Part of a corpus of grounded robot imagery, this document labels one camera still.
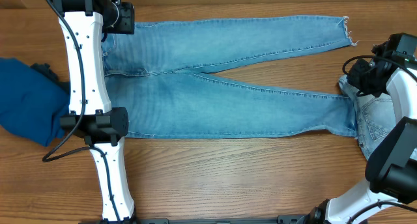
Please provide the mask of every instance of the wooden table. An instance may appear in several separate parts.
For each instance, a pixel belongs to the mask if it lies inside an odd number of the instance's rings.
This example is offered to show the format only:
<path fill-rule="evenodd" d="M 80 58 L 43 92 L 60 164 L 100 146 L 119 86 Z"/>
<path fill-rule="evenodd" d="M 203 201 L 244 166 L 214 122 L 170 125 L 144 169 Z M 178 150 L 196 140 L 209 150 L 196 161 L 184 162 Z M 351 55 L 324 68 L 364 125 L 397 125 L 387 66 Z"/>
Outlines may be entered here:
<path fill-rule="evenodd" d="M 369 55 L 373 44 L 392 33 L 417 34 L 416 11 L 417 2 L 158 6 L 137 7 L 136 20 L 349 16 L 348 28 L 354 41 L 359 40 L 356 47 L 219 74 L 260 85 L 339 93 L 341 65 L 355 55 Z M 63 80 L 68 79 L 64 38 L 51 10 L 1 10 L 0 21 L 0 57 L 49 63 Z M 83 141 L 74 137 L 60 152 L 81 146 Z M 0 130 L 0 223 L 100 219 L 101 194 L 89 152 L 42 163 L 48 150 Z M 124 154 L 141 218 L 305 214 L 355 185 L 366 166 L 355 139 L 328 132 L 279 139 L 128 139 Z M 416 214 L 398 208 L 370 219 L 370 223 L 416 222 Z"/>

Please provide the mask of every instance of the denim fabric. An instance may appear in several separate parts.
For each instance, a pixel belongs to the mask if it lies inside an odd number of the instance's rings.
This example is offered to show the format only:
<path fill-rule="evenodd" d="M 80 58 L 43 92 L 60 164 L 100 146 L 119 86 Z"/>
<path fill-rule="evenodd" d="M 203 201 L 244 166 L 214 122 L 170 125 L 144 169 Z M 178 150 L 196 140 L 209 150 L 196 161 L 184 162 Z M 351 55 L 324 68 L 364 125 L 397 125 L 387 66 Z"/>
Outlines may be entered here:
<path fill-rule="evenodd" d="M 129 113 L 128 137 L 282 137 L 308 130 L 356 136 L 348 96 L 249 85 L 208 73 L 351 45 L 345 18 L 137 23 L 103 43 L 113 106 Z"/>
<path fill-rule="evenodd" d="M 391 97 L 382 94 L 379 98 L 372 95 L 357 97 L 358 89 L 347 83 L 346 76 L 339 79 L 340 89 L 353 101 L 358 123 L 359 147 L 366 159 L 379 146 L 395 126 L 394 107 Z M 417 149 L 411 155 L 417 160 Z"/>

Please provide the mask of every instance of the pocket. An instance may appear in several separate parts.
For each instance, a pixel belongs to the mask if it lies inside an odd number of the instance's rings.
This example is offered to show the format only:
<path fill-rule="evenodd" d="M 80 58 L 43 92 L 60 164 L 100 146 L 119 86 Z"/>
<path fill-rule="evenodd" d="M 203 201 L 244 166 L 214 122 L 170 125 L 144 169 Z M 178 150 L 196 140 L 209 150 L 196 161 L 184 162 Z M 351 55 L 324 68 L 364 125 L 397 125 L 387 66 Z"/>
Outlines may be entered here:
<path fill-rule="evenodd" d="M 392 100 L 373 98 L 362 106 L 362 112 L 374 141 L 387 136 L 395 126 Z"/>
<path fill-rule="evenodd" d="M 115 34 L 108 34 L 106 41 L 102 42 L 102 56 L 106 57 L 117 47 L 117 39 Z"/>

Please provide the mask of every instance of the dark blue fabric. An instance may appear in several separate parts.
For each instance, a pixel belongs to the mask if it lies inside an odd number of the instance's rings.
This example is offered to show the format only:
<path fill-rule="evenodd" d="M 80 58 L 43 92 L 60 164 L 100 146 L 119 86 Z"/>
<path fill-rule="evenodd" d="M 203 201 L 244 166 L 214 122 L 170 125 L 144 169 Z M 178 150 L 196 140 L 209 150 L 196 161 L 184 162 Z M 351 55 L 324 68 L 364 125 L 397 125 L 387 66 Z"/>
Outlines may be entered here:
<path fill-rule="evenodd" d="M 16 59 L 0 58 L 0 125 L 14 135 L 48 146 L 64 130 L 69 95 L 48 78 Z"/>

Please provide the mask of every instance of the cable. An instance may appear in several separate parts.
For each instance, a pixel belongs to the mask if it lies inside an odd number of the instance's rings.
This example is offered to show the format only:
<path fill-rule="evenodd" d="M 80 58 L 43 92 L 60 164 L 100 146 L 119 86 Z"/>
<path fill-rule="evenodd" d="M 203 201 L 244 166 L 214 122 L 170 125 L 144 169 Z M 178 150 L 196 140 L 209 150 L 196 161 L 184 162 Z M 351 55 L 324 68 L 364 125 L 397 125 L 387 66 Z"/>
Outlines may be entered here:
<path fill-rule="evenodd" d="M 74 128 L 68 133 L 68 135 L 55 148 L 53 148 L 50 152 L 48 152 L 42 158 L 42 161 L 43 162 L 50 162 L 50 161 L 58 160 L 58 159 L 63 158 L 65 156 L 69 156 L 71 154 L 75 154 L 77 152 L 81 152 L 81 151 L 84 151 L 84 150 L 95 150 L 95 151 L 99 152 L 100 155 L 101 155 L 101 157 L 103 158 L 104 166 L 106 167 L 106 176 L 107 176 L 107 185 L 108 185 L 108 190 L 109 190 L 109 199 L 110 199 L 111 204 L 113 206 L 113 209 L 115 211 L 117 223 L 121 223 L 120 217 L 119 217 L 119 213 L 117 211 L 116 204 L 115 204 L 115 201 L 114 201 L 114 195 L 113 195 L 113 192 L 111 190 L 109 164 L 108 164 L 108 161 L 106 159 L 106 154 L 102 150 L 100 150 L 99 148 L 96 148 L 96 147 L 92 147 L 92 146 L 90 146 L 90 147 L 82 147 L 82 148 L 77 148 L 77 149 L 71 150 L 69 152 L 65 152 L 64 154 L 61 154 L 61 155 L 54 156 L 54 157 L 50 158 L 50 156 L 54 152 L 56 152 L 62 145 L 64 145 L 64 143 L 66 143 L 68 141 L 68 139 L 79 128 L 79 126 L 80 126 L 80 124 L 81 124 L 81 122 L 83 120 L 84 114 L 85 114 L 85 104 L 86 104 L 86 101 L 85 101 L 84 66 L 83 66 L 83 60 L 82 60 L 82 57 L 81 57 L 81 51 L 80 51 L 80 48 L 79 48 L 77 39 L 76 39 L 76 37 L 74 35 L 74 32 L 72 31 L 71 27 L 69 26 L 69 24 L 61 16 L 61 14 L 58 12 L 58 10 L 54 7 L 54 5 L 52 4 L 52 2 L 50 0 L 45 0 L 45 1 L 50 6 L 50 8 L 54 11 L 54 13 L 58 16 L 58 18 L 62 21 L 62 23 L 64 24 L 65 28 L 70 33 L 71 39 L 74 42 L 75 49 L 77 51 L 78 62 L 79 62 L 79 74 L 80 74 L 80 78 L 81 78 L 81 112 L 79 114 L 79 119 L 78 119 L 76 125 L 74 126 Z"/>
<path fill-rule="evenodd" d="M 398 203 L 389 202 L 389 201 L 381 201 L 381 202 L 380 202 L 380 201 L 378 201 L 378 202 L 376 202 L 375 204 L 369 205 L 368 207 L 363 208 L 361 211 L 357 212 L 355 215 L 353 215 L 353 216 L 349 219 L 349 221 L 347 222 L 347 224 L 352 224 L 352 223 L 353 223 L 353 221 L 354 221 L 356 218 L 358 218 L 359 216 L 361 216 L 362 214 L 364 214 L 364 213 L 366 213 L 367 211 L 369 211 L 369 210 L 371 210 L 371 209 L 373 209 L 373 208 L 376 208 L 376 207 L 381 208 L 381 206 L 382 206 L 382 205 L 392 205 L 392 206 L 396 206 L 396 207 L 399 207 L 399 208 L 402 208 L 402 209 L 405 209 L 405 210 L 408 210 L 408 211 L 411 211 L 411 212 L 416 212 L 416 213 L 417 213 L 417 208 L 412 208 L 412 207 L 409 207 L 409 206 L 404 205 L 404 204 L 398 204 Z"/>
<path fill-rule="evenodd" d="M 394 62 L 394 61 L 391 61 L 390 59 L 387 59 L 387 58 L 383 58 L 383 57 L 378 57 L 378 56 L 375 56 L 375 55 L 359 55 L 359 56 L 356 56 L 356 57 L 352 57 L 352 58 L 350 58 L 350 59 L 348 59 L 344 64 L 343 64 L 343 66 L 342 66 L 342 71 L 343 71 L 343 73 L 344 74 L 346 74 L 346 75 L 349 75 L 349 73 L 346 71 L 346 66 L 350 63 L 350 62 L 352 62 L 352 61 L 354 61 L 354 60 L 357 60 L 357 59 L 366 59 L 366 58 L 370 58 L 370 59 L 379 59 L 379 60 L 382 60 L 382 61 L 385 61 L 385 62 L 388 62 L 388 63 L 391 63 L 391 64 L 393 64 L 393 65 L 395 65 L 395 66 L 398 66 L 398 68 L 400 68 L 400 69 L 402 69 L 402 70 L 404 70 L 404 72 L 406 72 L 408 75 L 410 75 L 415 81 L 417 81 L 417 77 L 408 69 L 408 68 L 406 68 L 405 66 L 403 66 L 402 64 L 399 64 L 399 63 L 397 63 L 397 62 Z M 370 72 L 370 71 L 372 71 L 373 69 L 374 69 L 375 67 L 372 67 L 370 70 L 368 70 L 367 72 L 364 72 L 363 74 L 367 74 L 368 72 Z"/>

